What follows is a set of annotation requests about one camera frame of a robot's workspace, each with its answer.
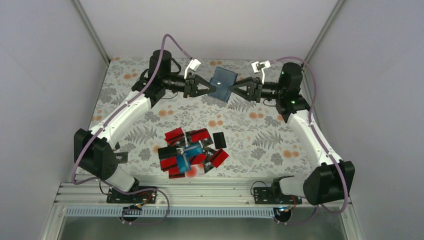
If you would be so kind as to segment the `blue leather card holder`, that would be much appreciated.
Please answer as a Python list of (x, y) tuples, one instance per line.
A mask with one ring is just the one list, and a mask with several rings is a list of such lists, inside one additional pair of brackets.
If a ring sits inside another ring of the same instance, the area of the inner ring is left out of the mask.
[(227, 103), (232, 94), (230, 87), (235, 84), (237, 77), (236, 72), (223, 67), (216, 67), (213, 77), (209, 81), (215, 87), (215, 91), (209, 93), (208, 96)]

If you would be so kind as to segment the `blue card with grey stripe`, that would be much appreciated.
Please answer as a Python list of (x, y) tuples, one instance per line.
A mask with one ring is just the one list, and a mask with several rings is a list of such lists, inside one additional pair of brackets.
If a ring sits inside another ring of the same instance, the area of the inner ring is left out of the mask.
[(176, 157), (177, 169), (180, 174), (191, 170), (192, 165), (201, 164), (206, 159), (203, 147), (200, 143), (185, 147), (182, 154)]

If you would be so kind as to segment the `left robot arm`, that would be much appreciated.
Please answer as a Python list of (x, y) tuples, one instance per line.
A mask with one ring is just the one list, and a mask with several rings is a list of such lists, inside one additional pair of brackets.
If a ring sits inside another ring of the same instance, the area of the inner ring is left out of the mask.
[(181, 92), (184, 98), (215, 92), (216, 87), (194, 71), (201, 62), (190, 59), (185, 70), (171, 71), (176, 61), (167, 50), (156, 50), (149, 59), (149, 68), (132, 86), (124, 101), (104, 120), (88, 130), (80, 128), (74, 134), (74, 168), (82, 168), (119, 191), (124, 201), (139, 197), (136, 179), (119, 165), (113, 147), (133, 123), (152, 109), (167, 90)]

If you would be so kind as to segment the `red card top centre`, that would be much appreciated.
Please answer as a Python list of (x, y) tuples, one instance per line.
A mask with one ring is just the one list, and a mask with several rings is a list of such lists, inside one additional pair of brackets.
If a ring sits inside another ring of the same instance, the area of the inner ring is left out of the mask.
[(206, 128), (187, 131), (185, 135), (187, 137), (187, 140), (191, 143), (196, 143), (210, 138), (209, 131)]

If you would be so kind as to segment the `red card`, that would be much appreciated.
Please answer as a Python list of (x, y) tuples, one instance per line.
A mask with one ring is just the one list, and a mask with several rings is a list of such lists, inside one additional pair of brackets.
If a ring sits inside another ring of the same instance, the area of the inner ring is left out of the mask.
[(168, 173), (169, 179), (179, 179), (185, 177), (185, 173), (181, 173), (178, 168), (177, 159), (175, 156), (161, 160), (160, 169), (163, 172)]
[(181, 138), (185, 137), (183, 129), (181, 127), (175, 128), (165, 134), (165, 141), (173, 146), (176, 142), (180, 141)]
[(187, 140), (191, 143), (196, 143), (210, 138), (209, 131), (206, 128), (187, 131), (185, 135), (187, 137)]
[(218, 168), (228, 157), (229, 154), (225, 150), (220, 148), (209, 158), (209, 162), (215, 168)]

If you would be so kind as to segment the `black card apart right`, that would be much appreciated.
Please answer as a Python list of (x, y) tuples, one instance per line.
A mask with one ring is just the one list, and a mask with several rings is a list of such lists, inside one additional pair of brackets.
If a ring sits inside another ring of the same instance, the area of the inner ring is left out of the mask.
[(212, 136), (215, 149), (225, 149), (227, 147), (225, 134), (223, 132), (214, 132)]

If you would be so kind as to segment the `red card top left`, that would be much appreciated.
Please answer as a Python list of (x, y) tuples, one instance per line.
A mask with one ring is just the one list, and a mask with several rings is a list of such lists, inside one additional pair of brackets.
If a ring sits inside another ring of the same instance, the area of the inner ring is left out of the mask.
[(165, 141), (173, 146), (176, 142), (180, 141), (181, 138), (185, 137), (183, 129), (181, 127), (175, 128), (165, 134)]

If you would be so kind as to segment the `red card right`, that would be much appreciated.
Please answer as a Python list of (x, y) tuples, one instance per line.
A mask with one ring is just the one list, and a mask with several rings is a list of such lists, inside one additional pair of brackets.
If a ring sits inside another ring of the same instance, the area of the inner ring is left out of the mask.
[(218, 168), (228, 157), (229, 154), (225, 150), (220, 148), (209, 158), (209, 162), (215, 168)]

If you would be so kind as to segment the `black card left pile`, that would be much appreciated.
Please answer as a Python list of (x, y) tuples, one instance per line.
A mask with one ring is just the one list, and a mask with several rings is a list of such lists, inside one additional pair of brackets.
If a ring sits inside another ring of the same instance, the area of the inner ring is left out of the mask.
[(180, 151), (175, 146), (166, 146), (157, 149), (158, 159), (165, 160), (171, 157), (175, 157)]

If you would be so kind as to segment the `red card bottom left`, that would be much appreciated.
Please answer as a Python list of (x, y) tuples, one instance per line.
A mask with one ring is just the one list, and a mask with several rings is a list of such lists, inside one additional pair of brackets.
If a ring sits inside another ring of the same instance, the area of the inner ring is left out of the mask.
[(178, 168), (177, 159), (175, 156), (161, 160), (160, 169), (163, 172), (168, 173), (169, 179), (179, 179), (185, 177), (185, 173), (181, 173)]

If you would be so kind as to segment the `black vip card far left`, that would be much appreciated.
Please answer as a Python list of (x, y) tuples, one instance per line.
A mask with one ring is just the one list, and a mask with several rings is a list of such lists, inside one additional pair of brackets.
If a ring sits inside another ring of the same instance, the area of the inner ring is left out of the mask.
[(129, 153), (121, 149), (119, 142), (116, 143), (113, 149), (113, 153), (114, 153), (115, 159), (118, 161), (119, 164), (125, 164), (128, 162)]

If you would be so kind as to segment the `floral table mat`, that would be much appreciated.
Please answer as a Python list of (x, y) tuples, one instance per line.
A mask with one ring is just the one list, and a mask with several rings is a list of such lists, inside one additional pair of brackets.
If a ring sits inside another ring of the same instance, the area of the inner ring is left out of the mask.
[[(149, 67), (147, 57), (115, 57), (109, 64), (89, 128), (106, 120), (128, 96), (131, 87)], [(238, 74), (237, 81), (253, 75), (254, 60), (201, 59), (195, 72), (207, 81), (216, 67)], [(274, 107), (274, 101), (246, 101), (231, 94), (227, 103), (208, 95), (183, 98), (182, 93), (166, 91), (151, 110), (143, 114), (119, 139), (119, 152), (128, 152), (120, 164), (131, 175), (164, 176), (158, 149), (165, 147), (165, 133), (176, 128), (184, 132), (207, 128), (223, 132), (229, 157), (203, 177), (276, 178), (307, 177), (315, 167), (306, 147)]]

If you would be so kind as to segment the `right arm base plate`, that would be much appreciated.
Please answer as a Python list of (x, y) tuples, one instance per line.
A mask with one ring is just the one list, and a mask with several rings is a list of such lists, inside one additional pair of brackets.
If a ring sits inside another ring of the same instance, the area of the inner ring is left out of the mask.
[(253, 187), (251, 193), (257, 205), (292, 205), (303, 203), (301, 198), (294, 195), (284, 195), (281, 192), (274, 191), (271, 187)]

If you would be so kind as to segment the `aluminium frame rail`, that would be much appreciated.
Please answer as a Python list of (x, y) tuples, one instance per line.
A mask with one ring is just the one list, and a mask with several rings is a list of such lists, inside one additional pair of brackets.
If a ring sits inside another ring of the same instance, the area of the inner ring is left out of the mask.
[[(152, 178), (141, 180), (143, 186), (157, 187), (154, 206), (165, 207), (254, 207), (251, 182), (244, 178)], [(96, 182), (82, 185), (62, 183), (54, 199), (56, 205), (106, 205), (107, 197)]]

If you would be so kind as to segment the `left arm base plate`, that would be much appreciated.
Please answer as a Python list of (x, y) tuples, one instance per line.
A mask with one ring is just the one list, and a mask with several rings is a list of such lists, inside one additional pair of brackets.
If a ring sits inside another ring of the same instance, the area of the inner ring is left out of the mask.
[(140, 190), (148, 189), (147, 191), (136, 194), (123, 194), (115, 189), (110, 189), (106, 202), (108, 204), (154, 204), (157, 197), (157, 187), (155, 186), (140, 186)]

